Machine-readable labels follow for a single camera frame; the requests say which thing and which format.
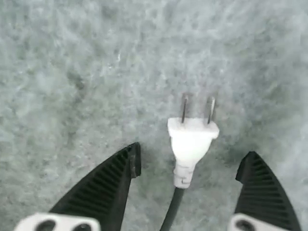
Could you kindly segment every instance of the gray carpet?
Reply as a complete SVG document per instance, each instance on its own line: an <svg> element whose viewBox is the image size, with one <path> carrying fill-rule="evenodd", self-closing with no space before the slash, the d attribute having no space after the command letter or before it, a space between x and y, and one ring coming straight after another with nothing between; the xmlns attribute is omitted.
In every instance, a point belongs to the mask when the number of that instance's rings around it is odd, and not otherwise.
<svg viewBox="0 0 308 231"><path fill-rule="evenodd" d="M204 116L219 138L173 230L224 231L257 151L308 231L308 4L304 0L0 0L0 223L48 211L139 141L123 231L156 231L173 194L167 118Z"/></svg>

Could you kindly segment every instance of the metal prong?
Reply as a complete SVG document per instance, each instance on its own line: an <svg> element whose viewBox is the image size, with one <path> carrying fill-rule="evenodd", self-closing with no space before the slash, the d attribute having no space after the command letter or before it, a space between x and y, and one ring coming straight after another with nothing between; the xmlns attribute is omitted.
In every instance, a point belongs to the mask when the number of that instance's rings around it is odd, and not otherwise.
<svg viewBox="0 0 308 231"><path fill-rule="evenodd" d="M216 99L214 97L212 97L211 110L210 110L210 113L209 113L208 118L207 118L207 124L209 124L212 120L212 117L213 117L213 114L214 114L214 109L215 109L215 103L216 103Z"/></svg>
<svg viewBox="0 0 308 231"><path fill-rule="evenodd" d="M182 112L182 120L181 123L183 124L185 121L185 114L186 114L186 104L188 101L187 95L183 94L183 112Z"/></svg>

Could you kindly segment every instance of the ribbed black grip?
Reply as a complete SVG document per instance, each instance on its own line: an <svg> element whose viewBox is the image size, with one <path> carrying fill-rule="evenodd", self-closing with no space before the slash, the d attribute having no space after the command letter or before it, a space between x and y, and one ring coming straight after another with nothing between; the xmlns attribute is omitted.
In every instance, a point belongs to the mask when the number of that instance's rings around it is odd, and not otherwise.
<svg viewBox="0 0 308 231"><path fill-rule="evenodd" d="M281 184L257 153L250 152L245 156L236 179L243 188L235 213L244 213L286 230L301 230Z"/></svg>
<svg viewBox="0 0 308 231"><path fill-rule="evenodd" d="M140 145L134 143L98 165L50 212L95 218L102 231L119 231L130 181L140 174Z"/></svg>

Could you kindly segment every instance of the screw hole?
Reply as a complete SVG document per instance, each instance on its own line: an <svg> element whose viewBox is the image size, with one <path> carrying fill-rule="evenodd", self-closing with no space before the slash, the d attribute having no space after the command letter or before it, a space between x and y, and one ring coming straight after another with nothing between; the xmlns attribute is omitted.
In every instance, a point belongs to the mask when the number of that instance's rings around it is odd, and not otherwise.
<svg viewBox="0 0 308 231"><path fill-rule="evenodd" d="M76 226L73 231L91 231L91 226L88 224L80 224Z"/></svg>
<svg viewBox="0 0 308 231"><path fill-rule="evenodd" d="M255 231L255 227L246 220L239 220L235 225L242 231Z"/></svg>
<svg viewBox="0 0 308 231"><path fill-rule="evenodd" d="M53 220L46 220L40 223L35 231L53 231L53 228L56 226L56 222Z"/></svg>

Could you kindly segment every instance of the white plastic part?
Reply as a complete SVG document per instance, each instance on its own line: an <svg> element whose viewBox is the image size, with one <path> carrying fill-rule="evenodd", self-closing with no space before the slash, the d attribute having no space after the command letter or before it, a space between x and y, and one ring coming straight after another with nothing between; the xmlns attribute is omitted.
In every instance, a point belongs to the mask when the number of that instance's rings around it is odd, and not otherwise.
<svg viewBox="0 0 308 231"><path fill-rule="evenodd" d="M241 221L249 222L253 226L254 231L288 231L242 213L237 213L231 218L228 231L243 231L243 229L237 226L237 223Z"/></svg>
<svg viewBox="0 0 308 231"><path fill-rule="evenodd" d="M186 189L190 186L196 164L208 151L213 139L219 135L218 126L202 118L170 118L168 132L175 155L174 186Z"/></svg>
<svg viewBox="0 0 308 231"><path fill-rule="evenodd" d="M55 213L36 213L26 217L17 224L14 231L39 231L39 225L45 221L55 223L52 231L73 231L81 224L89 225L91 231L101 231L101 227L96 219Z"/></svg>

